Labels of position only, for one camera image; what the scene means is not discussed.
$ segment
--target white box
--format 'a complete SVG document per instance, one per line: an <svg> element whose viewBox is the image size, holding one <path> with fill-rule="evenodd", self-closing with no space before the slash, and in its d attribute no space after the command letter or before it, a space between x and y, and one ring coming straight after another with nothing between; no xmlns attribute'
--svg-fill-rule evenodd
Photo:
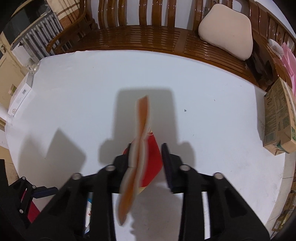
<svg viewBox="0 0 296 241"><path fill-rule="evenodd" d="M28 72L11 97L8 114L14 116L20 104L30 92L33 84L33 74Z"/></svg>

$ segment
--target metal rivet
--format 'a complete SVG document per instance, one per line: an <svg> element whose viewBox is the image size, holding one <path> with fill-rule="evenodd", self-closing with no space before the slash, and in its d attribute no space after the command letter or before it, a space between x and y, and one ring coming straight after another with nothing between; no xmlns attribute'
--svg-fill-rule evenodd
<svg viewBox="0 0 296 241"><path fill-rule="evenodd" d="M80 173L74 173L72 175L72 179L73 180L79 180L82 177L82 175Z"/></svg>
<svg viewBox="0 0 296 241"><path fill-rule="evenodd" d="M219 179L219 180L224 178L223 174L220 173L220 172L216 172L216 173L214 174L214 177L215 177L216 179Z"/></svg>
<svg viewBox="0 0 296 241"><path fill-rule="evenodd" d="M182 171L189 171L189 170L190 170L190 166L188 166L188 165L181 165L181 166L180 166L180 169L181 169Z"/></svg>
<svg viewBox="0 0 296 241"><path fill-rule="evenodd" d="M114 170L115 170L115 166L114 165L108 165L108 166L106 166L106 171L112 172Z"/></svg>

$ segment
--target silver radiator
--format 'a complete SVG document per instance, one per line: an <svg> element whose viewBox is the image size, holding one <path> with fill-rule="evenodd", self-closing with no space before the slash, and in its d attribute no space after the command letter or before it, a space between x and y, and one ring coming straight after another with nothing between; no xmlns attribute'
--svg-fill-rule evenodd
<svg viewBox="0 0 296 241"><path fill-rule="evenodd" d="M53 50L51 50L50 53L47 53L45 48L62 30L63 27L61 26L59 19L56 14L52 12L46 14L34 24L34 26L28 29L20 42L34 62L38 63L42 58L55 55ZM71 44L67 43L63 48L66 48L65 50L67 50L70 47Z"/></svg>

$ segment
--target barcode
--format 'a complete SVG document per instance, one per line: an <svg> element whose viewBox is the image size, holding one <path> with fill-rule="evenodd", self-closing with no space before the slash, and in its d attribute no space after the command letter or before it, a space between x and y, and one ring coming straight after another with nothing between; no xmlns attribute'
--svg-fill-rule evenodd
<svg viewBox="0 0 296 241"><path fill-rule="evenodd" d="M268 143L275 140L275 132L269 133L264 137L264 142Z"/></svg>

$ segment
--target door handle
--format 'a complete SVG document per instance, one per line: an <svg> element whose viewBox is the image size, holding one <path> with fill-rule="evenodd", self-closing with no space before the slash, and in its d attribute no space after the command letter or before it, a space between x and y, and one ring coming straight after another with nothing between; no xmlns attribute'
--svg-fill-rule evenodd
<svg viewBox="0 0 296 241"><path fill-rule="evenodd" d="M6 53L6 48L4 45L1 46L2 50L4 51L4 53Z"/></svg>

